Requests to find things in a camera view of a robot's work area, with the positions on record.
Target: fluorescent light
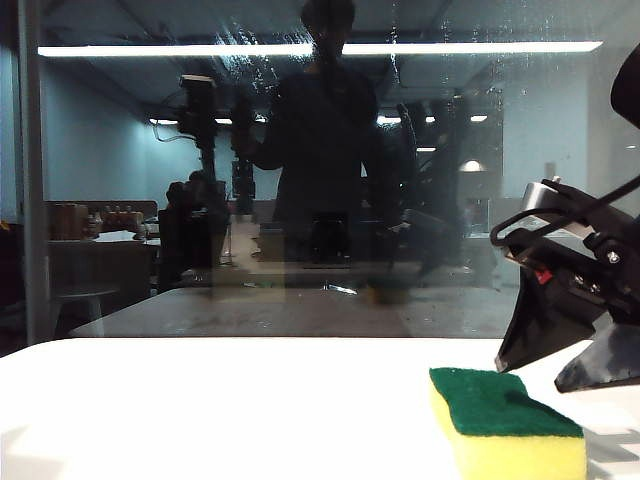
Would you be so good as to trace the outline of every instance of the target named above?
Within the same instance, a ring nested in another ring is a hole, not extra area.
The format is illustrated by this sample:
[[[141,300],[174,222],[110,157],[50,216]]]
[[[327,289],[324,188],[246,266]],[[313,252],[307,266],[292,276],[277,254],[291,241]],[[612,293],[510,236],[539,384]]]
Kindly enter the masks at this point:
[[[385,117],[384,115],[378,116],[378,125],[397,125],[402,120],[399,117]]]
[[[156,120],[155,118],[150,118],[149,122],[153,123],[154,125],[177,125],[178,124],[177,120]]]
[[[118,45],[39,47],[44,57],[236,57],[311,55],[311,44],[282,45]]]
[[[156,120],[155,118],[150,118],[149,122],[157,125],[177,125],[177,120]],[[233,122],[230,118],[216,118],[216,123],[219,125],[233,125]]]
[[[348,44],[343,55],[470,55],[592,52],[603,42]]]
[[[479,161],[469,160],[467,163],[462,165],[462,167],[460,167],[460,171],[465,173],[476,173],[476,172],[486,172],[487,169]]]
[[[514,53],[585,53],[603,42],[509,42],[509,43],[365,43],[347,44],[344,55],[472,55]],[[39,47],[43,57],[235,57],[308,56],[310,43],[280,45],[117,45]]]

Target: stool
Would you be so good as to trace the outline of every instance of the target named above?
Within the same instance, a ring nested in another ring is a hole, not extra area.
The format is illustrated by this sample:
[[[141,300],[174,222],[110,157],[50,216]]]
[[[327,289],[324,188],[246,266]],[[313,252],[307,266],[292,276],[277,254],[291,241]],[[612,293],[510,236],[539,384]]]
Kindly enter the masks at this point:
[[[73,287],[63,287],[56,289],[51,295],[51,323],[53,332],[58,327],[58,317],[62,307],[67,303],[86,302],[89,307],[89,322],[102,318],[102,307],[100,297],[111,295],[118,291],[112,285],[78,285]],[[104,325],[96,322],[94,334],[97,337],[104,337]]]

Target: screw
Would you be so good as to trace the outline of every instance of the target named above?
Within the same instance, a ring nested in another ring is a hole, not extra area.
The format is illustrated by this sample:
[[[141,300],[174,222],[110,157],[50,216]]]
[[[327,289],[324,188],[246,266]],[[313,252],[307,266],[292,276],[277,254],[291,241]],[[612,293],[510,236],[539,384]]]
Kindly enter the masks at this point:
[[[609,259],[609,263],[612,265],[615,265],[616,263],[620,263],[620,260],[621,260],[620,255],[618,255],[614,251],[607,253],[607,258]]]

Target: yellow sponge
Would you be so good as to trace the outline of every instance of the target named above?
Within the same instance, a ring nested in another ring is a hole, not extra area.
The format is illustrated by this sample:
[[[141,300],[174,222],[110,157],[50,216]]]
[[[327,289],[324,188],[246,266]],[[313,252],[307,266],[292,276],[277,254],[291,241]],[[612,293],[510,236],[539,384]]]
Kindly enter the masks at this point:
[[[518,377],[435,369],[431,379],[433,409],[463,479],[586,479],[582,430],[532,400]]]

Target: table surface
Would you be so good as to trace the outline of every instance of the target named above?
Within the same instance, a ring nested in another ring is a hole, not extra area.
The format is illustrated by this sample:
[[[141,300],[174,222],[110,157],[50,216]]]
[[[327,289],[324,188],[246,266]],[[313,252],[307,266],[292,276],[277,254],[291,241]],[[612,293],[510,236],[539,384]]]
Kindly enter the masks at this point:
[[[375,303],[321,289],[214,287],[171,290],[71,332],[92,337],[502,338],[517,292],[412,289],[406,303]]]
[[[498,340],[76,339],[0,359],[3,480],[459,478],[431,367]],[[520,370],[583,425],[589,479],[640,478],[640,387],[560,395],[587,342]]]

